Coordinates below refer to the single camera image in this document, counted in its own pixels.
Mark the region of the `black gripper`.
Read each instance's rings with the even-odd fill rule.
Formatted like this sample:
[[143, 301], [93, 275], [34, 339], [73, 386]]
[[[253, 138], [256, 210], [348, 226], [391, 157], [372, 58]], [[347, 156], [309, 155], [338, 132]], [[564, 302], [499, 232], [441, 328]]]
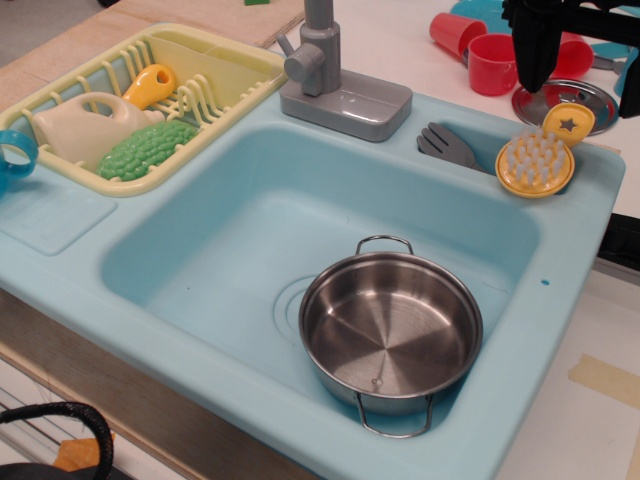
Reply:
[[619, 115], [639, 115], [639, 17], [624, 11], [638, 9], [638, 1], [503, 1], [502, 7], [519, 82], [528, 92], [538, 92], [555, 70], [561, 34], [574, 33], [634, 47], [619, 77]]

